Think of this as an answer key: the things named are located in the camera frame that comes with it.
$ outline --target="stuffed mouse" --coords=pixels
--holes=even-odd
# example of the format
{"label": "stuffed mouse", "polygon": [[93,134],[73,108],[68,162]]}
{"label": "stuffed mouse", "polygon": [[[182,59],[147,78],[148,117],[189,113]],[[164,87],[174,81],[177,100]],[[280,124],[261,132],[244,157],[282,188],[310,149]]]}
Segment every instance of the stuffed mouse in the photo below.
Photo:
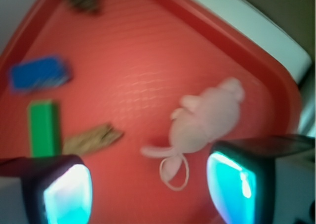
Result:
{"label": "stuffed mouse", "polygon": [[[201,95],[185,95],[182,108],[171,114],[173,120],[170,147],[145,146],[141,153],[146,157],[164,158],[160,164],[161,180],[172,190],[180,191],[188,183],[189,165],[183,155],[203,149],[209,142],[228,134],[238,123],[240,103],[245,92],[236,78],[228,78],[215,88],[207,88]],[[184,162],[186,178],[180,187],[169,182]]]}

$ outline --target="green block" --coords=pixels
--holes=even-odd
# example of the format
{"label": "green block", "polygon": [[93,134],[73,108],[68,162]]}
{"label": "green block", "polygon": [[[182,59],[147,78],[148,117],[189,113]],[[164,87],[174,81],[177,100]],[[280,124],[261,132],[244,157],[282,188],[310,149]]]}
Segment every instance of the green block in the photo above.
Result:
{"label": "green block", "polygon": [[52,100],[29,105],[29,134],[33,157],[61,154],[59,109]]}

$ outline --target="cyan light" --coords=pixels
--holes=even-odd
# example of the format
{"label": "cyan light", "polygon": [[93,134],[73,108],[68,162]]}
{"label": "cyan light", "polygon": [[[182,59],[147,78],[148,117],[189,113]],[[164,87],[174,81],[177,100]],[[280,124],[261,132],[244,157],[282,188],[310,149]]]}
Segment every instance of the cyan light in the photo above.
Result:
{"label": "cyan light", "polygon": [[48,224],[86,224],[92,206],[92,181],[82,164],[70,167],[44,191]]}
{"label": "cyan light", "polygon": [[207,161],[207,182],[213,203],[226,223],[255,221],[255,174],[220,152]]}

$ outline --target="blue sponge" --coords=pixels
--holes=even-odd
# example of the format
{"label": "blue sponge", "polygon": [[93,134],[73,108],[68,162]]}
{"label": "blue sponge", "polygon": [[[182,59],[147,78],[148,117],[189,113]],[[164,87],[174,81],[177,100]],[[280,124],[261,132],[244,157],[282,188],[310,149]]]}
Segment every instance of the blue sponge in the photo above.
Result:
{"label": "blue sponge", "polygon": [[58,87],[69,79],[69,71],[57,56],[20,63],[10,70],[11,86],[17,91]]}

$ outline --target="brown debris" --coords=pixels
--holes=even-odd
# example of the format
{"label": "brown debris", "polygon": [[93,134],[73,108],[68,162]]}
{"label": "brown debris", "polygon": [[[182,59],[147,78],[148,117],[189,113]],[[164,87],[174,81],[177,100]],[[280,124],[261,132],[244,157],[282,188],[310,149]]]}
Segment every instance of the brown debris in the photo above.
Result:
{"label": "brown debris", "polygon": [[84,155],[110,146],[123,136],[110,124],[104,124],[79,135],[65,139],[63,154]]}

